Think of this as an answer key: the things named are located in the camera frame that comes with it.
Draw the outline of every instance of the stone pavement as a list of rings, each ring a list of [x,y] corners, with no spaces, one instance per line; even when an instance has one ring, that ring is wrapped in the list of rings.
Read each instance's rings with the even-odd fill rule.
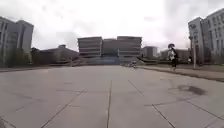
[[[6,72],[0,83],[7,128],[224,126],[224,83],[216,81],[86,66]]]
[[[192,70],[192,69],[178,69],[178,68],[174,72],[174,71],[170,70],[170,68],[156,67],[156,66],[138,66],[138,68],[224,82],[224,72],[202,71],[202,70]]]

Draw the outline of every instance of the person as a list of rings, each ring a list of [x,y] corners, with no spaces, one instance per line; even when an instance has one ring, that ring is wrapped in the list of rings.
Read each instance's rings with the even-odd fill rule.
[[[178,64],[178,54],[173,46],[169,47],[168,51],[169,59],[171,60],[172,70],[175,71]]]
[[[192,63],[192,57],[189,56],[189,57],[188,57],[188,64],[191,64],[191,63]]]

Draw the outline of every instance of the concrete ground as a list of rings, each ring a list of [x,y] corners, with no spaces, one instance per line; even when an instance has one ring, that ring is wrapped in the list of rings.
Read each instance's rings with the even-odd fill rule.
[[[7,128],[223,128],[224,83],[120,66],[0,74]]]

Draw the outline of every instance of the tall building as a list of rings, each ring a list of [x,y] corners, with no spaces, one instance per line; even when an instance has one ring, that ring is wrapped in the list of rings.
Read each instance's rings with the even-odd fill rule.
[[[198,61],[204,62],[204,42],[203,42],[203,34],[202,34],[202,18],[198,17],[188,23],[189,34],[191,38],[191,48],[193,48],[193,44],[196,47],[196,56]]]
[[[101,57],[102,42],[102,37],[78,38],[80,57]]]
[[[188,25],[192,39],[191,48],[192,43],[195,43],[198,61],[224,62],[224,9],[204,19],[196,18]]]
[[[142,37],[118,36],[117,41],[120,44],[118,49],[119,57],[140,56]]]
[[[209,38],[212,44],[212,55],[214,61],[223,62],[224,51],[223,51],[223,41],[224,41],[224,8],[218,10],[206,17],[208,21],[208,35],[205,36]]]
[[[4,66],[12,51],[22,48],[30,52],[32,43],[33,25],[25,22],[13,22],[0,17],[0,65]]]
[[[146,46],[142,49],[142,57],[153,59],[157,56],[158,48],[154,46]]]
[[[31,50],[31,42],[34,26],[26,21],[20,20],[16,22],[18,27],[17,48],[22,48],[24,52],[29,53]]]

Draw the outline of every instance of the overcast sky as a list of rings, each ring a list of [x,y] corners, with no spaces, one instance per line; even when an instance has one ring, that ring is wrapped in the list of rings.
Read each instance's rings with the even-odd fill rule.
[[[34,24],[34,47],[67,44],[76,38],[142,36],[143,46],[186,48],[187,23],[224,7],[223,0],[0,0],[0,15]]]

